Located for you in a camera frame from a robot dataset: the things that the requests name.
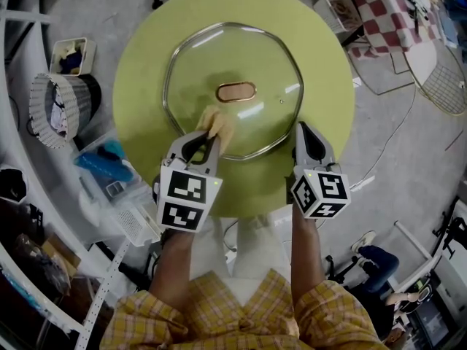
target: cardboard box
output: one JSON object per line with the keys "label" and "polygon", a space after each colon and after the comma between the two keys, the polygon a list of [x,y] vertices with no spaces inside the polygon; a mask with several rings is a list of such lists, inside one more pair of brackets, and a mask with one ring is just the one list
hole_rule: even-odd
{"label": "cardboard box", "polygon": [[66,272],[71,279],[76,274],[81,259],[65,245],[56,234],[52,234],[42,245],[42,249],[51,258],[58,256],[66,267]]}

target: lid handle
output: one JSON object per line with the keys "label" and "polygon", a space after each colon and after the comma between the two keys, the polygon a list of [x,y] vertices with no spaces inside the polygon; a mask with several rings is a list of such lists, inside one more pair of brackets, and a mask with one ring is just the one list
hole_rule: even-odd
{"label": "lid handle", "polygon": [[223,103],[251,100],[256,95],[256,86],[251,82],[224,83],[216,90],[216,98]]}

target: trash bin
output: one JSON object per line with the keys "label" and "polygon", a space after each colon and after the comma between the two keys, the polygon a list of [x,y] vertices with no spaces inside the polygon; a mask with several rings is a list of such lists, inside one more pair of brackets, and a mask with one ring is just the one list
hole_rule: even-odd
{"label": "trash bin", "polygon": [[32,131],[48,147],[61,148],[90,121],[101,103],[101,88],[91,75],[38,74],[31,87]]}

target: yellow plaid shirt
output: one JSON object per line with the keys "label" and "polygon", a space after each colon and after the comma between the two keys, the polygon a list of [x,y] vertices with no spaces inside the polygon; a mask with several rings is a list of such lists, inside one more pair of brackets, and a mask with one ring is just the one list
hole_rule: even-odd
{"label": "yellow plaid shirt", "polygon": [[210,272],[190,282],[183,314],[139,292],[117,304],[101,349],[386,349],[368,314],[324,281],[292,304],[290,284],[270,270],[242,308]]}

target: checkered cloth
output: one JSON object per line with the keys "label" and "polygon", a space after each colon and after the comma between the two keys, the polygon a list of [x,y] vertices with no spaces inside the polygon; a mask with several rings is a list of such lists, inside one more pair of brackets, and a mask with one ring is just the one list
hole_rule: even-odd
{"label": "checkered cloth", "polygon": [[406,52],[412,45],[440,39],[436,19],[428,13],[429,24],[419,16],[419,34],[409,16],[406,0],[354,0],[363,21],[368,43],[352,43],[349,53],[356,58],[376,58],[391,52]]}
{"label": "checkered cloth", "polygon": [[386,349],[365,309],[337,283],[324,281],[306,293],[294,313],[290,284],[274,270],[243,308],[213,272],[190,283],[183,314],[148,292],[123,298],[101,349],[309,349],[306,344]]}

